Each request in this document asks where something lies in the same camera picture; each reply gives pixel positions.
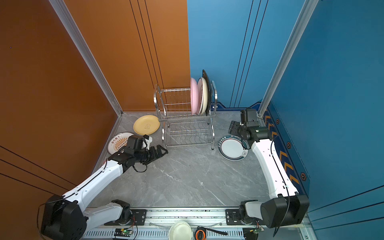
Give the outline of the white bowl on rail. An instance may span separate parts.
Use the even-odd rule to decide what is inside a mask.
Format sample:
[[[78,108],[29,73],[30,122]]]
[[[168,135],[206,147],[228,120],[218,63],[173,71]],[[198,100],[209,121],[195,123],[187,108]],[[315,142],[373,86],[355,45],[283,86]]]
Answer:
[[[169,230],[169,240],[191,240],[193,231],[184,221],[174,223]]]

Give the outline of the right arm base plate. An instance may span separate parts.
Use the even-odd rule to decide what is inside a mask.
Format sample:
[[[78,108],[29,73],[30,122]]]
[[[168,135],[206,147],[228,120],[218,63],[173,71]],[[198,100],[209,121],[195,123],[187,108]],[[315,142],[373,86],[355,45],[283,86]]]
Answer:
[[[228,226],[235,226],[235,225],[256,226],[257,224],[265,225],[263,220],[257,219],[257,218],[251,218],[240,209],[227,209],[225,210],[225,212],[226,212],[226,221]]]

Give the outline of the chrome two-tier dish rack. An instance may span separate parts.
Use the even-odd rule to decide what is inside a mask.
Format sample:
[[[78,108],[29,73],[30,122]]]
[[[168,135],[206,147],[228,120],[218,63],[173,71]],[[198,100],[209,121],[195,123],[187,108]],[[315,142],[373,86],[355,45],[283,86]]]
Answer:
[[[215,149],[218,93],[214,81],[209,80],[209,90],[211,102],[204,113],[196,115],[191,111],[190,88],[155,87],[154,104],[167,148],[208,145],[211,150]]]

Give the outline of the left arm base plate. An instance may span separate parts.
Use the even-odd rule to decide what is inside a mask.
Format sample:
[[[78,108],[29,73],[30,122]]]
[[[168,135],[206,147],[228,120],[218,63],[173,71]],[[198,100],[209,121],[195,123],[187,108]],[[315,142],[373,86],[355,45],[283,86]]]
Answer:
[[[146,209],[135,209],[131,210],[132,214],[128,220],[116,220],[111,221],[108,223],[105,223],[105,226],[131,226],[133,223],[135,223],[135,226],[144,226],[147,216],[147,210]]]

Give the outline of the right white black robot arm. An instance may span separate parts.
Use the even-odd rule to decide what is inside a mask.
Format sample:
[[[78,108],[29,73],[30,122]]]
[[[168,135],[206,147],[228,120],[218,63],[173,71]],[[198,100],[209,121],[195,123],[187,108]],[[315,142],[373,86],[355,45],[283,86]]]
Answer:
[[[270,199],[266,202],[244,201],[240,204],[240,219],[250,225],[262,221],[276,231],[280,227],[298,225],[310,206],[307,196],[301,195],[289,179],[275,147],[275,138],[262,123],[255,109],[241,111],[241,120],[232,121],[229,134],[239,137],[246,149],[256,155],[267,181]]]

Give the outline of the green circuit board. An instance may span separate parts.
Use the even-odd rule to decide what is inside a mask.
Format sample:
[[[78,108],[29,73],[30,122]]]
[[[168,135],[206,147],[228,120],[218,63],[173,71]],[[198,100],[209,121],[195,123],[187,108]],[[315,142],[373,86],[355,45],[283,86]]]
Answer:
[[[134,231],[128,228],[115,229],[114,238],[130,238],[134,235]]]

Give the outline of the aluminium mounting rail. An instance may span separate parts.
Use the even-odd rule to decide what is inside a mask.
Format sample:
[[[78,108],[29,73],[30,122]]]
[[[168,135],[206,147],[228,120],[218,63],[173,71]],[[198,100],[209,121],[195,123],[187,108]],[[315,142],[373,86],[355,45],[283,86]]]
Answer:
[[[70,223],[86,224],[84,231],[104,226],[105,223],[116,220],[128,220],[132,214],[131,208],[118,203],[109,203],[98,208],[86,208],[82,210],[63,209],[63,214],[68,214],[63,220],[68,219]],[[177,221],[187,221],[193,226],[218,226],[227,225],[226,208],[149,208],[145,225],[170,225]]]

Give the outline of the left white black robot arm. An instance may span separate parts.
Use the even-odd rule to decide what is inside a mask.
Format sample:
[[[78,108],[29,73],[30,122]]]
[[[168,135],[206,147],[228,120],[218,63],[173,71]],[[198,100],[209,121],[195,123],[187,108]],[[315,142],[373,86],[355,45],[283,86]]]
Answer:
[[[133,223],[131,205],[121,200],[89,208],[93,199],[113,180],[120,177],[136,163],[148,166],[168,154],[161,145],[151,146],[148,135],[132,135],[127,143],[109,156],[94,174],[62,196],[53,195],[44,206],[43,218],[37,221],[42,239],[79,240],[84,233],[105,223],[119,225]]]

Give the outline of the black square floral plate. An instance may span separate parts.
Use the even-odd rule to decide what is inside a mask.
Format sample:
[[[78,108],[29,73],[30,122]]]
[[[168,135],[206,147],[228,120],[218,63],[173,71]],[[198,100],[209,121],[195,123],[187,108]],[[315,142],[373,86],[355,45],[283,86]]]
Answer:
[[[211,88],[211,81],[208,77],[208,74],[205,70],[203,70],[203,75],[202,77],[206,80],[207,82],[207,87],[208,87],[208,99],[207,99],[207,108],[205,111],[206,116],[210,115],[211,111],[211,102],[212,102],[212,88]]]

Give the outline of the white plate orange sunburst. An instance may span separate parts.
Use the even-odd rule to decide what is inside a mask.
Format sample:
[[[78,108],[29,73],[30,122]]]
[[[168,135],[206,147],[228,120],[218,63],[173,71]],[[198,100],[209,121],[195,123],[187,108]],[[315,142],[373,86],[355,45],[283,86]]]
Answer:
[[[110,155],[116,153],[121,147],[127,144],[128,138],[132,136],[133,133],[123,132],[115,135],[108,143],[108,153]]]

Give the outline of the yellow round plate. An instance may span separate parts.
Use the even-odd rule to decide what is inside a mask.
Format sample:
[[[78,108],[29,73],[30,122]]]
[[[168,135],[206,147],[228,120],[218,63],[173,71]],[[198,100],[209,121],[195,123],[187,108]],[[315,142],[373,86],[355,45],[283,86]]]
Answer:
[[[160,121],[153,115],[142,116],[138,118],[133,125],[135,133],[139,135],[151,135],[155,133],[159,127]]]

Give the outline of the cream round plate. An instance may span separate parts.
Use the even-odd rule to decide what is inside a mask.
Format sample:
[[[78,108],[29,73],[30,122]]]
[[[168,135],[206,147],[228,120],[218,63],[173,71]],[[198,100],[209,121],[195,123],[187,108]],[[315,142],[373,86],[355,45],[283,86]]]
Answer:
[[[209,87],[208,87],[208,82],[205,78],[202,78],[202,83],[203,83],[203,107],[202,107],[202,112],[201,114],[205,114],[207,105],[208,105],[208,97],[209,97]]]

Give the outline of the white plate green red rim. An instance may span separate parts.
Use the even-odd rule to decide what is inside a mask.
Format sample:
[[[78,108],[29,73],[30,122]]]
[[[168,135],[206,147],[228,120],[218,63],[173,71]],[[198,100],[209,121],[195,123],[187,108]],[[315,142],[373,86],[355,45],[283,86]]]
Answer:
[[[233,162],[241,161],[248,155],[249,145],[236,136],[224,136],[218,142],[219,153]]]

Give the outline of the white plate green cloud outline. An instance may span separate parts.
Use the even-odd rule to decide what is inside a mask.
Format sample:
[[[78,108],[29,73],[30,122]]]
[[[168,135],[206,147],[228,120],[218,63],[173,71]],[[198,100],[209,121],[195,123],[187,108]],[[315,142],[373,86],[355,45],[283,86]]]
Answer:
[[[198,111],[197,114],[200,115],[203,110],[204,103],[204,78],[200,78],[198,81]]]

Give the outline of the pink round plate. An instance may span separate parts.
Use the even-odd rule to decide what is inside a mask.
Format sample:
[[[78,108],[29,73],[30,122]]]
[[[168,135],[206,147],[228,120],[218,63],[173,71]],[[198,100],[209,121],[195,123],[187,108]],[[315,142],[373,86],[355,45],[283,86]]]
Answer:
[[[190,86],[190,97],[191,97],[191,113],[193,115],[197,114],[199,105],[199,90],[198,83],[194,78],[191,78],[191,86]]]

